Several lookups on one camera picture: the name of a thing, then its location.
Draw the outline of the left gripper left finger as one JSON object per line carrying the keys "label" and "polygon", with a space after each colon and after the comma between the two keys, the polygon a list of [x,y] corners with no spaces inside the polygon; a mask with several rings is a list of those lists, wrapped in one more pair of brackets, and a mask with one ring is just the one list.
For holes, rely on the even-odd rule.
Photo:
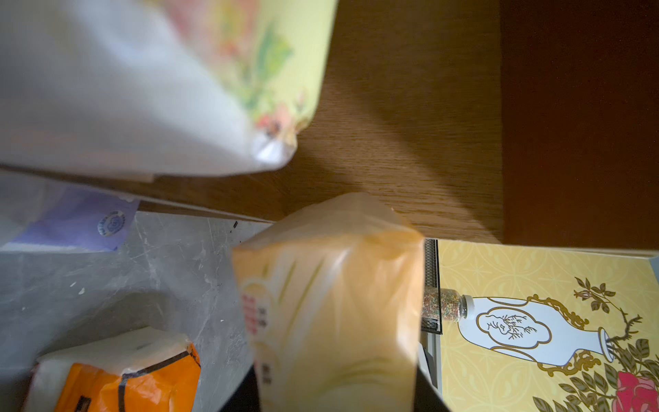
{"label": "left gripper left finger", "polygon": [[226,401],[220,412],[259,412],[257,375],[251,367],[233,395]]}

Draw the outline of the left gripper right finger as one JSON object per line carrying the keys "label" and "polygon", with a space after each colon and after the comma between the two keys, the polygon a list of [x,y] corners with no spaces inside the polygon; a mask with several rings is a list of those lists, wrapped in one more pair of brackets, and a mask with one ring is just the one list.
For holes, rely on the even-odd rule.
{"label": "left gripper right finger", "polygon": [[416,369],[414,412],[450,412],[419,367]]}

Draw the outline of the beige orange tissue pack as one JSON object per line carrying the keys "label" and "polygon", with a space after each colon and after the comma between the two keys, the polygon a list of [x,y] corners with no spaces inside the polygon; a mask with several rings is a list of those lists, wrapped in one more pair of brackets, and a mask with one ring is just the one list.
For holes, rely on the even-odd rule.
{"label": "beige orange tissue pack", "polygon": [[424,238],[349,193],[233,250],[263,411],[410,411]]}

